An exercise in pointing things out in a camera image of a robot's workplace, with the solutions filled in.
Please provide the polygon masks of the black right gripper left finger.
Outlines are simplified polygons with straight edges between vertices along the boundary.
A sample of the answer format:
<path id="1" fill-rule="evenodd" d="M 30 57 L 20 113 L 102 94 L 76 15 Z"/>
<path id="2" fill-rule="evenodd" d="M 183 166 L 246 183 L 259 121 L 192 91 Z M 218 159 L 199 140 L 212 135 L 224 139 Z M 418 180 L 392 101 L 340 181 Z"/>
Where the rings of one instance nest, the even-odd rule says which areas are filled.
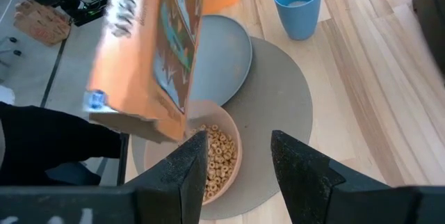
<path id="1" fill-rule="evenodd" d="M 200 131 L 126 185 L 136 223 L 197 224 L 207 173 L 207 133 Z"/>

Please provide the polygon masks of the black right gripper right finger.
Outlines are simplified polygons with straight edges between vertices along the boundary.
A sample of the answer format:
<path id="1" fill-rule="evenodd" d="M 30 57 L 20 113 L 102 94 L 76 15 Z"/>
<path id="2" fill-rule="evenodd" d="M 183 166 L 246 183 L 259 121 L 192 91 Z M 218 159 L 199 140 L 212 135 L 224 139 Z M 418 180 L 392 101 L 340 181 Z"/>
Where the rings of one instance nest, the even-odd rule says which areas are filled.
<path id="1" fill-rule="evenodd" d="M 416 223 L 416 189 L 390 187 L 280 130 L 271 135 L 275 175 L 293 223 Z"/>

